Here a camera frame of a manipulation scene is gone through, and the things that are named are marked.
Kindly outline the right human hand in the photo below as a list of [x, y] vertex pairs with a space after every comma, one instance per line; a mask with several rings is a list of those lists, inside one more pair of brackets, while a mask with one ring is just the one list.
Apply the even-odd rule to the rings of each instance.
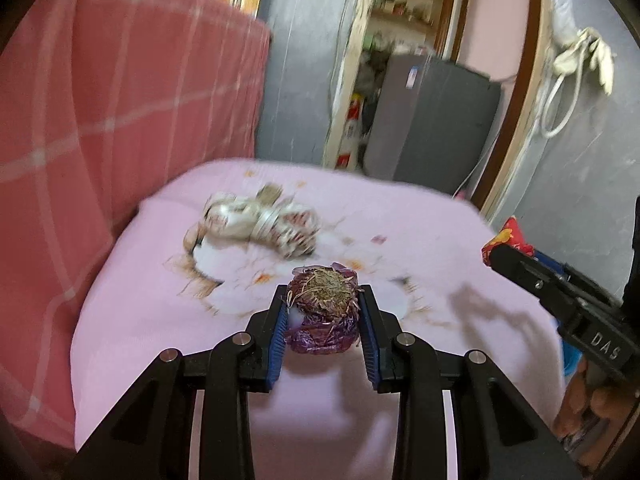
[[584, 426], [582, 415], [586, 411], [608, 421], [608, 428], [602, 436], [578, 455], [577, 463], [589, 478], [597, 471], [608, 448], [624, 428], [627, 418], [639, 401], [639, 395], [624, 385], [590, 389], [586, 384], [587, 370], [589, 363], [581, 358], [552, 422], [552, 432], [559, 439], [574, 436]]

